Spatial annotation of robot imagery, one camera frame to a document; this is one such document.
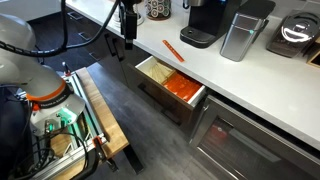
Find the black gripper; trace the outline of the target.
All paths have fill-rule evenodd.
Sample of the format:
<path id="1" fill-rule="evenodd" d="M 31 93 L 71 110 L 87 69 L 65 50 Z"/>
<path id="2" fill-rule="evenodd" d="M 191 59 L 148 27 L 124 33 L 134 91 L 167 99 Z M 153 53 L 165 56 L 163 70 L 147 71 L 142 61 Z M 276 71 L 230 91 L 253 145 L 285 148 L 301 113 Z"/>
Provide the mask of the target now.
<path id="1" fill-rule="evenodd" d="M 120 0 L 120 27 L 124 36 L 125 49 L 133 48 L 133 40 L 137 37 L 137 13 L 133 9 L 135 0 Z"/>

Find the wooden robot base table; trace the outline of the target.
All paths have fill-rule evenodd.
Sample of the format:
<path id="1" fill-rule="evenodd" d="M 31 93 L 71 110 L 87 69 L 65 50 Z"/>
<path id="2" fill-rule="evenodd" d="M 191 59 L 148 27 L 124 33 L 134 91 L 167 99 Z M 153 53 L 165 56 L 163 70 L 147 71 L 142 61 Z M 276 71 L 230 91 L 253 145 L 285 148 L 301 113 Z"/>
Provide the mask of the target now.
<path id="1" fill-rule="evenodd" d="M 86 68 L 81 68 L 75 71 L 75 75 L 78 78 L 78 83 L 82 86 L 83 94 L 88 100 L 96 122 L 96 124 L 90 128 L 90 132 L 92 134 L 94 132 L 101 133 L 107 139 L 107 141 L 101 146 L 107 160 L 111 161 L 116 154 L 123 151 L 134 172 L 136 174 L 141 173 L 144 170 L 144 166 L 131 147 L 88 70 Z M 52 169 L 54 174 L 49 177 L 49 180 L 70 180 L 73 176 L 79 173 L 83 168 L 83 153 L 84 151 L 81 148 L 77 148 L 76 150 L 68 153 L 67 157 L 69 158 L 70 163 L 62 169 L 55 166 Z"/>

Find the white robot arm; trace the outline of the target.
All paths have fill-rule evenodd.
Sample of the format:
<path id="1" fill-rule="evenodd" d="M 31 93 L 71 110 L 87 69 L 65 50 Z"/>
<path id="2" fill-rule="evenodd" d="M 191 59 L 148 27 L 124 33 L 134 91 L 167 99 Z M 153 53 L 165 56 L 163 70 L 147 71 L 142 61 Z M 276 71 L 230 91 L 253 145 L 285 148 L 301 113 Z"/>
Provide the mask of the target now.
<path id="1" fill-rule="evenodd" d="M 26 93 L 31 104 L 31 131 L 42 136 L 75 123 L 86 102 L 64 78 L 36 61 L 64 53 L 72 46 L 64 41 L 51 50 L 36 51 L 34 47 L 34 31 L 26 21 L 0 14 L 0 83 L 15 85 Z"/>

